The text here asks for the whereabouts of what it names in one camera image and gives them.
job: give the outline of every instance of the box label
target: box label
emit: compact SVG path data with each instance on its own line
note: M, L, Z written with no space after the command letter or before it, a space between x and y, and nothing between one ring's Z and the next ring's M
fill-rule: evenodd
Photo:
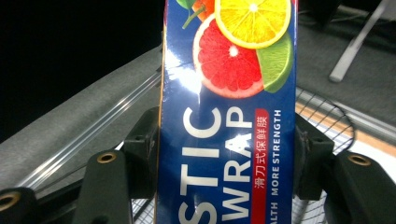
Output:
M262 4L166 4L157 223L291 222L296 8Z

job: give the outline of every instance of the black background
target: black background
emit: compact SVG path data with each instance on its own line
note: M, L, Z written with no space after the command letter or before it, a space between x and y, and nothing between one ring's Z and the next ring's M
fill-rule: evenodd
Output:
M0 142L160 45L163 4L2 1Z

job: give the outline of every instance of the lime slice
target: lime slice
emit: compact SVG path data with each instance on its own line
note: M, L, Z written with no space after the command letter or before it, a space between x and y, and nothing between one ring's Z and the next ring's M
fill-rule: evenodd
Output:
M264 89L274 93L280 90L289 77L293 65L293 44L285 33L268 48L256 49L262 71Z

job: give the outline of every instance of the gray fabric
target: gray fabric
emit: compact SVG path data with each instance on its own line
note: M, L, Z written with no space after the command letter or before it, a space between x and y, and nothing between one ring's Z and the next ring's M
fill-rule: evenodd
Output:
M361 27L362 23L353 21L333 22L324 30L299 25L297 84L396 126L396 42L381 37L378 25L367 36L344 80L329 80L329 74ZM387 31L387 36L392 36L392 29Z
M0 145L0 189L14 187L154 74L162 63L161 51L162 47L158 47L125 64L3 142ZM112 128L104 130L99 142L86 146L86 154L92 153L89 148L96 147L100 151L119 143L146 109L159 104L159 95L159 88L149 92L128 110L129 116L122 115Z

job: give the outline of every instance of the grapefruit slice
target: grapefruit slice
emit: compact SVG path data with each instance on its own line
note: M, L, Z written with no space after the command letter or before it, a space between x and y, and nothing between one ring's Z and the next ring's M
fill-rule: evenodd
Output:
M239 99L263 90L256 50L241 48L228 40L219 30L214 14L198 28L192 54L197 74L214 93Z
M293 65L293 45L288 33L265 49L256 49L266 91L277 92L285 84Z
M216 21L236 45L261 49L274 44L288 29L290 0L216 0Z

